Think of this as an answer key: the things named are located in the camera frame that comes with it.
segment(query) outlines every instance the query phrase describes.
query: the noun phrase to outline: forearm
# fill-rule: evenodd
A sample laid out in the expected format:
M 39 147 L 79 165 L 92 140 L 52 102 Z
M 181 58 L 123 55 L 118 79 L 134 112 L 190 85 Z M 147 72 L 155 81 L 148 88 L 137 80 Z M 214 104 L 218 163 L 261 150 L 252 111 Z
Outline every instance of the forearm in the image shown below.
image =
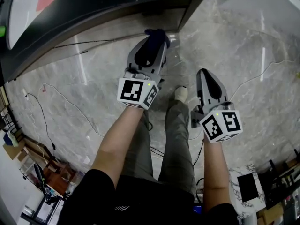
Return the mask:
M 222 144 L 209 143 L 204 138 L 204 185 L 208 188 L 227 188 L 229 186 L 229 173 Z
M 204 208 L 209 211 L 229 198 L 229 173 L 222 144 L 210 144 L 204 136 Z
M 115 187 L 142 114 L 143 109 L 125 108 L 103 138 L 91 167 L 91 169 L 99 169 L 110 176 Z

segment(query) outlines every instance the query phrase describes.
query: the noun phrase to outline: black screen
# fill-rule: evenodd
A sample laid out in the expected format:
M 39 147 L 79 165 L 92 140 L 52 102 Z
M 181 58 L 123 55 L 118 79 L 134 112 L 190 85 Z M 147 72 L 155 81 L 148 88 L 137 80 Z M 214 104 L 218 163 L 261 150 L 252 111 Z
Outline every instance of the black screen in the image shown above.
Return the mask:
M 258 197 L 258 192 L 252 173 L 238 177 L 238 181 L 243 203 Z

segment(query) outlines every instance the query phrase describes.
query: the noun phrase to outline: gray pants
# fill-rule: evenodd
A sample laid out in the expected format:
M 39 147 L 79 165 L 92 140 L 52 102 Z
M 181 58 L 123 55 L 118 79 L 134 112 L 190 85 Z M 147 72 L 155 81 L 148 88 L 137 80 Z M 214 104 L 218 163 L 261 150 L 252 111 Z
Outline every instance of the gray pants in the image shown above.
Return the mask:
M 122 175 L 172 185 L 195 194 L 194 167 L 188 149 L 189 109 L 181 101 L 169 103 L 165 117 L 165 155 L 158 181 L 153 178 L 148 116 L 143 115 L 127 152 Z

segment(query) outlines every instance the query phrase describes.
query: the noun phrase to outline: gray marble tile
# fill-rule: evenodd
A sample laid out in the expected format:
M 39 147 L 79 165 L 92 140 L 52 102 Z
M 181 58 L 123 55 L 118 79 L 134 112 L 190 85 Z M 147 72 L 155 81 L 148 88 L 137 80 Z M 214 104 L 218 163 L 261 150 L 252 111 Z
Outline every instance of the gray marble tile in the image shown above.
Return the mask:
M 95 26 L 56 45 L 35 61 L 24 73 L 87 51 L 107 40 L 143 34 L 146 29 L 176 30 L 184 12 L 185 9 L 178 8 L 162 10 L 157 13 L 140 13 Z
M 123 77 L 129 52 L 143 38 L 145 36 L 109 43 L 82 54 L 87 81 Z
M 167 65 L 162 71 L 165 83 L 149 110 L 153 124 L 151 145 L 164 151 L 165 112 L 178 85 L 188 88 L 189 109 L 198 105 L 195 74 L 206 68 L 225 85 L 228 97 L 240 84 L 258 76 L 242 85 L 232 99 L 241 114 L 244 132 L 223 143 L 228 166 L 253 162 L 263 171 L 269 167 L 269 159 L 279 163 L 292 158 L 293 149 L 300 149 L 299 40 L 273 28 L 261 30 L 260 21 L 221 10 L 214 1 L 204 2 L 182 31 L 175 34 L 168 50 Z M 42 84 L 48 83 L 77 105 L 96 131 L 104 135 L 124 109 L 116 102 L 118 79 L 124 75 L 128 53 L 142 39 L 135 37 L 99 46 L 80 57 L 48 64 L 6 84 L 8 99 L 24 133 L 35 140 L 39 136 L 52 151 L 38 104 L 33 98 L 25 100 L 22 92 L 25 88 L 37 96 Z M 282 60 L 295 62 L 272 64 L 259 76 L 270 63 Z M 49 136 L 57 147 L 55 154 L 87 171 L 102 138 L 55 89 L 45 86 L 38 99 L 45 112 Z M 203 132 L 200 128 L 189 128 L 189 133 L 189 149 L 195 161 Z M 162 158 L 153 153 L 155 178 L 159 176 L 161 162 Z M 203 173 L 202 151 L 195 165 L 195 179 Z
M 223 8 L 216 0 L 203 0 L 190 18 L 194 22 L 233 24 L 237 27 L 256 30 L 275 38 L 283 38 L 285 33 L 278 26 L 265 21 L 264 19 L 254 18 L 245 12 L 239 12 Z

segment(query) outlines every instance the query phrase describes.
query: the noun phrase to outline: foot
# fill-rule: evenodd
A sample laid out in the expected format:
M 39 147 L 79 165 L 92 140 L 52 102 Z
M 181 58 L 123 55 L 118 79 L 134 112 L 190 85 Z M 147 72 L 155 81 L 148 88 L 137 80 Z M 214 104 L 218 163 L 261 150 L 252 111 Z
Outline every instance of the foot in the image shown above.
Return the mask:
M 175 90 L 174 94 L 175 94 L 175 100 L 179 100 L 182 103 L 185 103 L 188 97 L 188 89 L 184 86 L 181 86 Z

